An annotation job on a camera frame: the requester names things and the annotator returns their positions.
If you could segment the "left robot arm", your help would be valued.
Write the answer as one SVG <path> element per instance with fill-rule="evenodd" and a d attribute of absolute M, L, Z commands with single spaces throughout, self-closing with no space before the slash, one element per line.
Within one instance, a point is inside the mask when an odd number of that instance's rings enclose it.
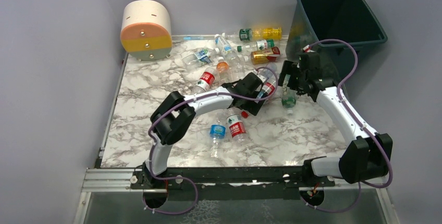
<path fill-rule="evenodd" d="M 221 109 L 237 108 L 256 116 L 266 97 L 258 98 L 258 90 L 267 79 L 253 72 L 233 83 L 193 95 L 171 92 L 150 117 L 152 123 L 148 135 L 153 145 L 145 160 L 145 172 L 152 178 L 167 170 L 167 160 L 175 143 L 187 133 L 197 116 Z"/>

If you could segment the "clear bottle red label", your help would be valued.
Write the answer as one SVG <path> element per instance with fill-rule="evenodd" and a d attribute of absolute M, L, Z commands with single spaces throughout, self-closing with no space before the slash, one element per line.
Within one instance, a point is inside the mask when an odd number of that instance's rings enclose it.
<path fill-rule="evenodd" d="M 208 67 L 204 70 L 196 85 L 191 89 L 191 94 L 200 94 L 209 90 L 211 85 L 216 80 L 217 71 L 213 67 Z"/>
<path fill-rule="evenodd" d="M 256 98 L 264 98 L 272 95 L 276 87 L 276 79 L 274 77 L 268 78 L 261 90 L 257 93 Z M 247 101 L 240 115 L 243 118 L 248 118 L 250 115 L 256 116 L 265 103 L 266 100 Z"/>
<path fill-rule="evenodd" d="M 248 136 L 244 122 L 238 111 L 232 108 L 228 109 L 226 120 L 232 139 L 236 142 L 244 142 Z"/>

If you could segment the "clear bottle blue label front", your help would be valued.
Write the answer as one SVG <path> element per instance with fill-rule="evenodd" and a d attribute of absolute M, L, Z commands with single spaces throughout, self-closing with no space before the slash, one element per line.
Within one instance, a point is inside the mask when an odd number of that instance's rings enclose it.
<path fill-rule="evenodd" d="M 211 144 L 211 157 L 218 157 L 218 151 L 226 135 L 226 127 L 218 120 L 211 125 L 209 136 Z"/>

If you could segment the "clear bottle red label front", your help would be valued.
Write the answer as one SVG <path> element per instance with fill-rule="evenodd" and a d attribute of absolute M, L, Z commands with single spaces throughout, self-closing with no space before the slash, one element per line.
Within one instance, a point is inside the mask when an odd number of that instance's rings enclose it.
<path fill-rule="evenodd" d="M 232 108 L 228 109 L 226 120 L 232 139 L 236 142 L 244 142 L 248 136 L 244 122 L 238 111 Z"/>

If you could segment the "green tea bottle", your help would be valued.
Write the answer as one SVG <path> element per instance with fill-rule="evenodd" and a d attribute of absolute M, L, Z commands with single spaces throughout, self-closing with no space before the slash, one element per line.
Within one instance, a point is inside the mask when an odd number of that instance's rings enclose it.
<path fill-rule="evenodd" d="M 283 94 L 281 96 L 283 109 L 288 115 L 293 114 L 293 108 L 296 105 L 296 92 L 289 88 L 288 82 L 283 83 Z"/>

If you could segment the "orange juice bottle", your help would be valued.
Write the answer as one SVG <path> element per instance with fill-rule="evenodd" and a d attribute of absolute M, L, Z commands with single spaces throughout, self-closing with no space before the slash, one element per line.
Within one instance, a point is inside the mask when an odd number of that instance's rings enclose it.
<path fill-rule="evenodd" d="M 230 65 L 225 61 L 223 57 L 219 57 L 217 60 L 216 70 L 219 75 L 219 83 L 229 83 L 232 81 Z"/>

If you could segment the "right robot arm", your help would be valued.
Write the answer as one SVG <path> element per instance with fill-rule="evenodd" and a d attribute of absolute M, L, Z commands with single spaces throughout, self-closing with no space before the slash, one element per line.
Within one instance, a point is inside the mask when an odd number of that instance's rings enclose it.
<path fill-rule="evenodd" d="M 301 53 L 297 61 L 285 60 L 278 84 L 318 103 L 347 144 L 340 157 L 306 160 L 303 167 L 307 177 L 330 176 L 352 184 L 391 174 L 392 138 L 380 134 L 356 112 L 338 82 L 323 70 L 318 53 Z"/>

